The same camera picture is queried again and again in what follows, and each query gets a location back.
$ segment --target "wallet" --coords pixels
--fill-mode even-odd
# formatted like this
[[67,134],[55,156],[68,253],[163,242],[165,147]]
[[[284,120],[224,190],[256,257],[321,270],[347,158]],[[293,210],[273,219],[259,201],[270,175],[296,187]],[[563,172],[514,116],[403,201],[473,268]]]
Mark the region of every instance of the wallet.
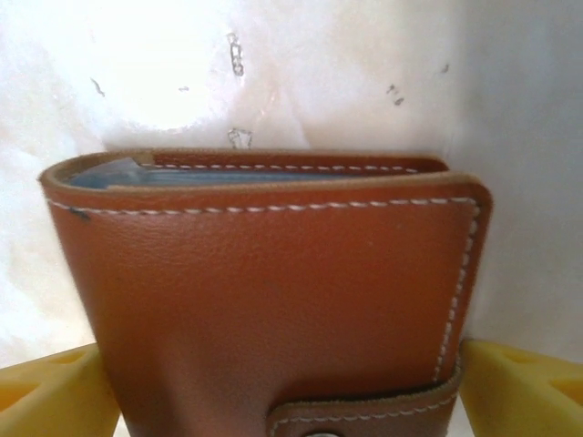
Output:
[[139,149],[40,182],[133,437],[446,436],[477,178],[426,155]]

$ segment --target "yellow plastic holder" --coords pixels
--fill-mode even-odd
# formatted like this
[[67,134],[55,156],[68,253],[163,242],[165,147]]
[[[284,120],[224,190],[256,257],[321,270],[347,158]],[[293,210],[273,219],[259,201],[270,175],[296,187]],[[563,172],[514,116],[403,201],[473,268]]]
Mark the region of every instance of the yellow plastic holder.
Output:
[[118,419],[95,344],[0,370],[0,437],[111,437]]
[[476,437],[583,437],[583,364],[476,340],[463,354]]

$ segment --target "leather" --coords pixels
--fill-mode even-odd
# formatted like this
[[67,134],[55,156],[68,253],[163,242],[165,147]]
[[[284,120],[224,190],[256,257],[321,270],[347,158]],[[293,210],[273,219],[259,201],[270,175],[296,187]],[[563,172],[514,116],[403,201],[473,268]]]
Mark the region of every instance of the leather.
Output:
[[[67,183],[123,157],[362,177]],[[454,373],[492,202],[436,158],[142,149],[74,158],[40,181],[134,437],[269,435],[268,414],[290,402],[336,400],[348,414],[350,400],[419,392]],[[438,417],[446,427],[448,414]]]
[[445,437],[461,375],[457,367],[450,381],[438,388],[392,398],[282,405],[269,415],[267,435]]

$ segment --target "stitching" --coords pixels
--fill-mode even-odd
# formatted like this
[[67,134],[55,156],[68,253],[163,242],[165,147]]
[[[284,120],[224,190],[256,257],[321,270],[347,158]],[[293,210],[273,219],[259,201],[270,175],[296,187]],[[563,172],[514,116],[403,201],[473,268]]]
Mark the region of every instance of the stitching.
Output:
[[439,374],[441,373],[441,370],[444,365],[444,358],[445,355],[447,354],[447,349],[450,346],[452,330],[454,327],[455,319],[457,318],[457,311],[459,309],[459,300],[465,289],[465,278],[467,277],[467,269],[471,262],[471,251],[472,247],[474,246],[474,242],[476,240],[476,233],[479,228],[478,218],[480,216],[481,209],[477,205],[477,202],[475,200],[470,199],[469,203],[471,203],[475,207],[474,219],[470,224],[470,230],[467,236],[464,254],[462,255],[462,266],[460,267],[459,270],[457,283],[455,284],[454,297],[452,298],[451,304],[449,306],[447,321],[445,322],[444,339],[442,340],[441,348],[439,350],[439,356],[437,357],[437,364],[435,365],[434,369],[434,382],[437,382],[437,380],[439,379]]
[[356,414],[354,416],[328,416],[328,417],[294,417],[292,419],[281,419],[273,424],[270,431],[270,437],[275,437],[275,433],[277,432],[278,428],[282,425],[286,425],[288,423],[324,423],[324,422],[356,422],[356,421],[370,421],[370,420],[382,420],[387,418],[394,418],[400,416],[413,416],[415,414],[420,414],[423,412],[429,412],[433,410],[437,410],[438,408],[444,407],[451,403],[457,397],[457,393],[452,394],[449,398],[440,401],[438,403],[434,403],[432,405],[427,405],[424,408],[413,408],[411,410],[404,410],[399,412],[385,412],[382,414]]
[[194,166],[184,166],[184,165],[175,165],[175,164],[166,164],[166,165],[161,165],[161,164],[142,164],[142,167],[151,167],[151,168],[182,168],[182,169],[193,169],[193,168],[212,168],[212,169],[218,169],[218,168],[240,168],[240,169],[245,169],[245,170],[249,170],[249,169],[261,169],[261,168],[269,168],[269,169],[273,169],[273,170],[324,170],[324,171],[346,171],[346,170],[355,170],[355,171],[363,171],[363,170],[368,170],[368,171],[404,171],[406,173],[411,173],[411,174],[415,174],[415,173],[419,173],[419,170],[415,169],[415,168],[404,168],[402,166],[392,166],[392,167],[386,167],[386,166],[363,166],[363,167],[359,167],[359,166],[275,166],[275,165],[262,165],[262,164],[255,164],[255,165],[221,165],[221,164],[213,164],[210,166],[205,166],[203,164],[197,164]]
[[451,300],[449,312],[447,315],[447,320],[445,322],[444,338],[441,343],[439,355],[437,357],[437,363],[434,369],[434,381],[439,379],[439,374],[443,368],[444,358],[447,354],[447,350],[450,346],[452,339],[452,330],[455,319],[457,318],[459,310],[459,300],[462,293],[465,290],[465,278],[467,277],[467,270],[471,262],[471,251],[475,243],[476,233],[479,229],[479,216],[481,213],[481,208],[478,206],[477,202],[473,198],[404,198],[404,199],[390,199],[386,201],[371,200],[367,202],[327,202],[327,203],[311,203],[306,205],[268,205],[266,207],[226,207],[226,208],[188,208],[188,209],[99,209],[99,208],[84,208],[84,207],[72,207],[65,205],[63,203],[52,200],[51,198],[46,198],[46,201],[55,207],[67,210],[75,210],[78,212],[93,213],[93,214],[103,214],[103,215],[146,215],[146,216],[157,216],[157,215],[179,215],[179,214],[222,214],[222,213],[259,213],[259,212],[282,212],[282,211],[306,211],[306,210],[320,210],[328,208],[386,208],[389,206],[398,205],[416,205],[416,206],[427,206],[427,205],[446,205],[448,203],[469,203],[475,207],[474,219],[470,225],[470,230],[467,237],[467,242],[465,244],[465,251],[462,255],[462,265],[459,270],[459,276],[457,283],[455,284],[455,293]]
[[186,208],[186,209],[101,209],[101,208],[86,208],[73,207],[57,202],[51,198],[46,198],[46,201],[61,209],[74,209],[81,212],[89,212],[93,214],[103,215],[143,215],[143,216],[159,216],[159,215],[178,215],[178,214],[221,214],[221,213],[243,213],[243,212],[281,212],[281,211],[306,211],[309,209],[328,209],[328,208],[386,208],[389,206],[398,205],[445,205],[448,203],[470,203],[476,205],[476,201],[472,198],[404,198],[391,199],[386,201],[371,200],[367,202],[326,202],[326,203],[309,203],[306,205],[268,205],[266,207],[226,207],[226,208]]

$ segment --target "white backdrop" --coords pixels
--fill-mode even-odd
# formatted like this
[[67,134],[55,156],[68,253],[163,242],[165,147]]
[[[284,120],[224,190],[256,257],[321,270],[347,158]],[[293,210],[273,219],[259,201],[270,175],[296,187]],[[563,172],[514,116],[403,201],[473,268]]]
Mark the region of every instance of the white backdrop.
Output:
[[[104,143],[435,152],[496,200],[470,335],[583,361],[581,16],[580,0],[0,0],[0,367],[92,341],[36,176]],[[459,409],[451,434],[471,435]]]

